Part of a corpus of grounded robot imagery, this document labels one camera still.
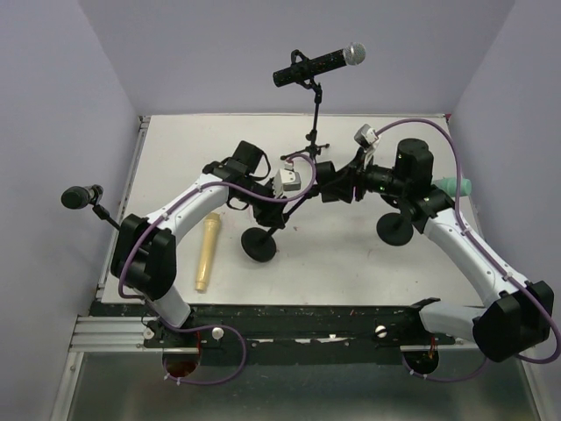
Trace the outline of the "black glitter microphone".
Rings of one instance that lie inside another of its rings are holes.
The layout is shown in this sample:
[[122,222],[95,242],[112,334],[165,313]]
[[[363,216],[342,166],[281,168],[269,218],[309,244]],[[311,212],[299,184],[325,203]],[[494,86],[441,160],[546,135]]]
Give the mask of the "black glitter microphone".
[[295,83],[305,89],[311,89],[315,84],[316,76],[346,66],[357,66],[365,58],[366,48],[361,43],[351,43],[345,48],[313,59],[295,49],[290,54],[291,64],[273,73],[273,83],[278,88]]

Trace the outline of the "round base microphone stand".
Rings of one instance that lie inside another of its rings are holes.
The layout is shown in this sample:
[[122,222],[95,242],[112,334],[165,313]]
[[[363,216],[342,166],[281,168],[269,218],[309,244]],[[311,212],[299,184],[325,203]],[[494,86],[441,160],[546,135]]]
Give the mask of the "round base microphone stand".
[[[302,206],[307,200],[310,200],[319,194],[320,187],[315,184],[308,193],[296,201],[287,212],[282,214],[281,218],[284,220],[284,224],[288,222],[292,214],[300,206]],[[251,259],[259,263],[269,262],[277,253],[277,245],[274,241],[273,235],[285,227],[285,225],[281,228],[270,227],[267,231],[258,227],[249,228],[241,236],[241,246],[244,252]]]

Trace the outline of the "gold microphone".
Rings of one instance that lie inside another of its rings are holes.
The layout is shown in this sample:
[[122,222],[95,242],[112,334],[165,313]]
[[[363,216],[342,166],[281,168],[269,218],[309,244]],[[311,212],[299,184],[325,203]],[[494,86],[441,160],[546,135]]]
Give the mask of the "gold microphone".
[[203,221],[202,247],[195,277],[195,290],[198,293],[204,293],[208,288],[220,230],[221,217],[211,212]]

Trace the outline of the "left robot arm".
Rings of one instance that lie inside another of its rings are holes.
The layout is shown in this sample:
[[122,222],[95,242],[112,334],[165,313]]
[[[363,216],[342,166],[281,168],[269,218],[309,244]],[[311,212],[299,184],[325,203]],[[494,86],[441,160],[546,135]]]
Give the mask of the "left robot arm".
[[174,286],[179,242],[233,198],[250,205],[260,225],[281,227],[283,195],[301,188],[292,163],[262,184],[253,174],[262,160],[268,158],[261,149],[242,141],[231,157],[206,165],[197,180],[170,203],[145,217],[130,214],[120,225],[110,272],[121,289],[133,289],[152,305],[166,321],[164,335],[175,346],[187,345],[195,333],[188,320],[191,308]]

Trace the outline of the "black tripod microphone stand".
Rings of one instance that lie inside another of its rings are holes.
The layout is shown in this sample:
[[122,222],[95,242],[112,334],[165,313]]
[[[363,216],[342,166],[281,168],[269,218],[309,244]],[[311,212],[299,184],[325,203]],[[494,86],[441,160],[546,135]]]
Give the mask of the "black tripod microphone stand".
[[[296,73],[298,72],[298,68],[304,68],[305,64],[309,62],[309,58],[303,54],[300,50],[295,49],[291,53],[291,66],[296,66]],[[291,156],[296,155],[297,153],[306,153],[309,158],[316,163],[316,158],[322,153],[322,150],[328,149],[330,144],[323,144],[318,145],[316,143],[317,138],[317,122],[319,117],[319,109],[320,105],[323,101],[323,88],[320,83],[315,81],[315,77],[311,76],[308,79],[304,79],[300,76],[299,80],[296,82],[299,86],[302,86],[305,89],[311,89],[314,94],[314,104],[315,104],[315,111],[314,111],[314,118],[313,118],[313,125],[310,132],[305,136],[305,139],[309,142],[308,146],[305,146],[301,150],[294,151],[292,153],[287,153],[280,156],[281,160],[288,160]]]

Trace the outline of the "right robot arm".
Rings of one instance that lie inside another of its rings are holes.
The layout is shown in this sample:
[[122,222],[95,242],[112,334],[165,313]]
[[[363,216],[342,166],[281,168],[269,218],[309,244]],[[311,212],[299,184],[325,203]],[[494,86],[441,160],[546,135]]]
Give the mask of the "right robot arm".
[[530,282],[514,271],[463,219],[455,202],[432,182],[434,156],[420,139],[404,139],[394,166],[374,164],[359,149],[346,166],[330,161],[316,167],[325,203],[360,201],[379,194],[395,211],[382,216],[376,230],[391,246],[407,244],[419,232],[457,266],[478,294],[482,307],[464,307],[437,299],[420,304],[403,322],[405,337],[416,344],[434,333],[470,340],[494,362],[502,362],[544,342],[554,294],[546,282]]

